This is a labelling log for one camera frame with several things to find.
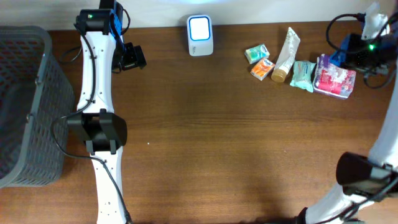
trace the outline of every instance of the gray crate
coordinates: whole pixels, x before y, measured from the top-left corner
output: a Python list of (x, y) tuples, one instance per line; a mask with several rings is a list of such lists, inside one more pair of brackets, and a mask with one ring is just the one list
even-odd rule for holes
[[(51, 122), (71, 112), (72, 86), (39, 27), (0, 27), (0, 188), (42, 186), (59, 179), (63, 154)], [(55, 126), (62, 147), (67, 122)]]

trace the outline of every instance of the orange snack package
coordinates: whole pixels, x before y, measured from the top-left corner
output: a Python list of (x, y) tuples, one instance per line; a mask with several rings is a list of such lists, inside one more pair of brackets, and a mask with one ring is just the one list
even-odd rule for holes
[(266, 58), (262, 58), (251, 70), (251, 74), (262, 81), (274, 67), (274, 63)]

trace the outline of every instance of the device screen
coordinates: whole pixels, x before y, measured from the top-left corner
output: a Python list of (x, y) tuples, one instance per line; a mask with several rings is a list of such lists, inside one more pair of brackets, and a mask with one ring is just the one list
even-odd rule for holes
[(210, 23), (207, 17), (197, 17), (189, 20), (192, 40), (208, 40), (210, 38)]

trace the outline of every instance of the pink and white package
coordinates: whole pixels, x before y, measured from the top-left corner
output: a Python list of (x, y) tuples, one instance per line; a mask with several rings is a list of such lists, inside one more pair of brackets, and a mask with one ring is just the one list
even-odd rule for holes
[(318, 57), (318, 67), (313, 79), (316, 92), (340, 99), (347, 99), (354, 90), (356, 72), (339, 68), (329, 62), (329, 56)]

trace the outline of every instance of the wooden table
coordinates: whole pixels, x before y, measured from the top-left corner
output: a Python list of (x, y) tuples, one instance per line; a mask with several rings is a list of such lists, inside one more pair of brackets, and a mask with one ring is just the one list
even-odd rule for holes
[[(123, 192), (139, 223), (239, 223), (292, 217), (335, 183), (346, 151), (367, 155), (377, 139), (393, 85), (366, 88), (338, 100), (249, 74), (244, 50), (265, 43), (276, 62), (291, 26), (301, 37), (297, 60), (316, 61), (333, 50), (327, 22), (215, 26), (214, 54), (187, 52), (184, 28), (131, 29), (145, 69), (113, 75), (115, 112), (127, 121)], [(336, 24), (333, 40), (359, 32)], [(53, 52), (80, 44), (75, 31), (50, 33)], [(81, 58), (63, 65), (77, 97)], [(70, 135), (68, 150), (86, 154)], [(62, 178), (47, 187), (0, 190), (1, 223), (94, 223), (97, 195), (92, 164), (65, 159)], [(398, 201), (360, 213), (370, 224), (395, 223)]]

